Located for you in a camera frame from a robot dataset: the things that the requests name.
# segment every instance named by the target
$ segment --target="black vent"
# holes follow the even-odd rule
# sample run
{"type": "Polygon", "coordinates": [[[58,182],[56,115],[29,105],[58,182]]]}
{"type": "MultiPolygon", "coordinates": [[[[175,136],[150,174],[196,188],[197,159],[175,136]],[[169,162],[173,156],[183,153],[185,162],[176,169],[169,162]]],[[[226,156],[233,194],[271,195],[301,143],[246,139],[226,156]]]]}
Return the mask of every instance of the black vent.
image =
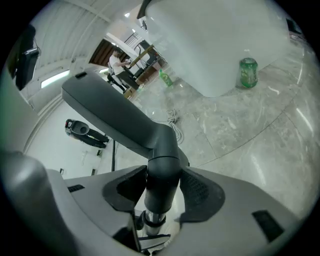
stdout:
{"type": "Polygon", "coordinates": [[[284,232],[284,229],[275,221],[267,210],[255,211],[252,213],[252,216],[269,242],[272,242],[284,232]]]}
{"type": "Polygon", "coordinates": [[[180,187],[182,187],[181,189],[185,191],[185,196],[189,199],[189,207],[202,204],[209,196],[208,186],[188,173],[183,173],[181,176],[180,187]]]}
{"type": "Polygon", "coordinates": [[[74,185],[74,186],[68,186],[68,190],[69,190],[70,193],[75,192],[75,191],[78,191],[78,190],[82,190],[82,189],[84,189],[84,188],[85,188],[85,187],[82,186],[82,185],[80,185],[80,184],[74,185]]]}

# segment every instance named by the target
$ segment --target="gray marble floor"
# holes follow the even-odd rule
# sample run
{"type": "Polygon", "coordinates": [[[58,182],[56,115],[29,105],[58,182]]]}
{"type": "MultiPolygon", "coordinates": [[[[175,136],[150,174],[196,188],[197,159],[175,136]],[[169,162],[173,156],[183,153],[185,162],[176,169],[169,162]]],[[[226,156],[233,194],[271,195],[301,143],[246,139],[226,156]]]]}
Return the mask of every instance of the gray marble floor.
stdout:
{"type": "MultiPolygon", "coordinates": [[[[179,147],[190,165],[251,182],[305,217],[320,184],[320,74],[312,49],[292,42],[259,71],[256,87],[216,98],[202,96],[169,67],[166,72],[172,86],[155,78],[131,101],[156,121],[167,119],[166,110],[177,111],[184,135],[179,147]]],[[[99,173],[110,171],[108,150],[99,173]]],[[[118,146],[117,169],[146,163],[118,146]]]]}

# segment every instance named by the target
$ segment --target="green soda bottle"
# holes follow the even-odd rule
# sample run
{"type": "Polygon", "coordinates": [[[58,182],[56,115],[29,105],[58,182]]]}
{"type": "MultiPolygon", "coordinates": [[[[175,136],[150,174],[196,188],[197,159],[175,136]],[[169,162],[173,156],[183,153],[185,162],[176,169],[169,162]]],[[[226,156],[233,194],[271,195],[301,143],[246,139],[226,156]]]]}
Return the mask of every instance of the green soda bottle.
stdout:
{"type": "Polygon", "coordinates": [[[257,78],[258,64],[254,58],[243,58],[240,61],[241,83],[244,87],[252,88],[258,82],[257,78]]]}
{"type": "Polygon", "coordinates": [[[163,73],[162,69],[159,70],[159,77],[164,81],[167,87],[172,86],[173,83],[170,77],[166,73],[163,73]]]}

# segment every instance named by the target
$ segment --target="fluorescent light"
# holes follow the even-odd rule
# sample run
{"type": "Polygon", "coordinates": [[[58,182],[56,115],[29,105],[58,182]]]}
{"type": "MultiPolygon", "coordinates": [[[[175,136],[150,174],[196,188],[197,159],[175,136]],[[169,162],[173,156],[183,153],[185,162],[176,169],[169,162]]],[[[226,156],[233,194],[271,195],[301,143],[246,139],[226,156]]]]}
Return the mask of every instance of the fluorescent light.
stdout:
{"type": "Polygon", "coordinates": [[[61,79],[61,78],[64,78],[66,76],[68,76],[70,73],[70,70],[67,70],[67,71],[64,71],[62,73],[59,73],[59,74],[56,74],[50,78],[48,78],[47,80],[44,80],[42,83],[41,83],[41,88],[44,88],[50,84],[52,84],[53,82],[61,79]]]}
{"type": "Polygon", "coordinates": [[[27,50],[26,51],[26,54],[29,54],[29,53],[32,53],[34,51],[38,50],[38,48],[33,48],[33,49],[30,49],[30,50],[27,50]]]}
{"type": "Polygon", "coordinates": [[[104,73],[104,72],[107,72],[109,70],[109,68],[104,68],[104,69],[101,69],[100,71],[99,71],[99,73],[104,73]]]}

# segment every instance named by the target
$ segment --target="vent grille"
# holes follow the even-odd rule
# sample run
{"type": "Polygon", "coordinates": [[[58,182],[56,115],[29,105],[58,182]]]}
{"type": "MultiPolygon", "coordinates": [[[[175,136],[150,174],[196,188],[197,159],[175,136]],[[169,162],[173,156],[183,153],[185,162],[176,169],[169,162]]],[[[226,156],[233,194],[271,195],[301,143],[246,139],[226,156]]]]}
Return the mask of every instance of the vent grille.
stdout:
{"type": "Polygon", "coordinates": [[[82,185],[80,185],[80,184],[74,185],[74,186],[68,186],[68,190],[69,190],[70,193],[75,192],[75,191],[78,191],[78,190],[82,190],[82,189],[84,189],[84,188],[85,188],[85,187],[82,186],[82,185]]]}
{"type": "Polygon", "coordinates": [[[275,221],[267,210],[253,212],[252,216],[269,242],[272,242],[284,232],[284,229],[275,221]]]}

